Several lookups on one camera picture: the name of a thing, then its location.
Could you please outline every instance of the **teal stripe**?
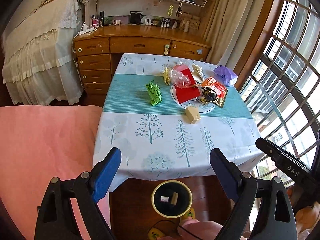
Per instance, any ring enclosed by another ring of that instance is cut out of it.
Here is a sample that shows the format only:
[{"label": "teal stripe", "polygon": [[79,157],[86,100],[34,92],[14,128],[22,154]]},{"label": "teal stripe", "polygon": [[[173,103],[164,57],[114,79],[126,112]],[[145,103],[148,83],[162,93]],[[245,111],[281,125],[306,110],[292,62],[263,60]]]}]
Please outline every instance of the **teal stripe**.
[{"label": "teal stripe", "polygon": [[[150,104],[146,84],[151,80],[160,87],[162,102],[156,106]],[[115,74],[110,85],[103,112],[134,114],[170,114],[185,115],[171,97],[171,86],[164,83],[162,76]],[[248,108],[234,87],[228,88],[223,108],[218,106],[202,116],[252,118]]]}]

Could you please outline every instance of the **yellow bin rim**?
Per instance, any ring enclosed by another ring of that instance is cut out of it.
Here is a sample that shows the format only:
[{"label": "yellow bin rim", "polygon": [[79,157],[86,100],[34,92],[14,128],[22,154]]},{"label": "yellow bin rim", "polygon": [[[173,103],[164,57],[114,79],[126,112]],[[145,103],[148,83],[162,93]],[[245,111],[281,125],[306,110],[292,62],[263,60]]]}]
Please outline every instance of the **yellow bin rim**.
[{"label": "yellow bin rim", "polygon": [[[155,202],[154,202],[154,197],[155,197],[155,193],[156,193],[157,189],[158,189],[159,187],[161,187],[163,184],[170,183],[170,182],[178,183],[178,184],[182,185],[183,187],[185,187],[185,189],[189,192],[189,196],[190,196],[189,206],[187,207],[187,209],[186,209],[182,214],[180,214],[180,215],[178,215],[178,216],[166,216],[166,215],[162,214],[162,213],[159,212],[159,210],[156,208]],[[164,182],[160,183],[160,184],[154,189],[154,191],[153,191],[153,193],[152,193],[152,195],[151,195],[151,203],[152,203],[153,209],[154,209],[160,216],[163,216],[163,217],[165,217],[165,218],[178,218],[178,217],[183,216],[185,213],[187,213],[188,210],[191,208],[191,205],[192,205],[192,193],[191,193],[191,190],[189,189],[189,187],[188,187],[186,184],[184,184],[183,182],[178,181],[178,180],[167,180],[167,181],[164,181]]]}]

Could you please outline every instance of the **keychain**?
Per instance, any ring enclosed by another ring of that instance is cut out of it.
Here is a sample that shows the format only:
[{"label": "keychain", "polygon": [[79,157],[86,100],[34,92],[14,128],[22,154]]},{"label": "keychain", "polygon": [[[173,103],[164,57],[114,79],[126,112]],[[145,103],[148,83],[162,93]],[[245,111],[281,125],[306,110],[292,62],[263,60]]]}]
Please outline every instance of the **keychain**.
[{"label": "keychain", "polygon": [[176,10],[176,17],[180,17],[180,14],[182,14],[182,2],[179,3],[179,7],[178,9]]},{"label": "keychain", "polygon": [[168,11],[168,16],[172,16],[173,13],[173,5],[171,4]]}]

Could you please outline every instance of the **slipper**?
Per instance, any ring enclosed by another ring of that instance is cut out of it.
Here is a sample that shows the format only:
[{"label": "slipper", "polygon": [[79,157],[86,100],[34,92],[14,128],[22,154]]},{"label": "slipper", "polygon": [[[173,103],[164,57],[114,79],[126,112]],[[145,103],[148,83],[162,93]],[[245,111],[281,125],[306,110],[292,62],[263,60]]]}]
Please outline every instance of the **slipper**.
[{"label": "slipper", "polygon": [[151,228],[148,232],[149,240],[158,240],[161,237],[165,237],[165,234],[162,233],[158,228]]},{"label": "slipper", "polygon": [[180,223],[185,220],[185,219],[196,219],[196,213],[195,210],[193,209],[193,207],[191,207],[187,213],[185,213],[184,215],[182,215],[180,217]]}]

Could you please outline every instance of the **pink blanket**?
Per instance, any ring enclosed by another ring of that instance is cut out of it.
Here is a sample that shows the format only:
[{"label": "pink blanket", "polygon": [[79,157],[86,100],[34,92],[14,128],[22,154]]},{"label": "pink blanket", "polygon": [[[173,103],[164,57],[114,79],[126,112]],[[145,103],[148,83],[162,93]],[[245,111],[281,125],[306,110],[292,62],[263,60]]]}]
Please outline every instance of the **pink blanket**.
[{"label": "pink blanket", "polygon": [[[34,239],[37,206],[50,179],[74,179],[92,169],[101,112],[98,106],[0,107],[0,196],[27,240]],[[90,239],[74,203],[81,235]],[[99,207],[110,224],[108,199]]]}]

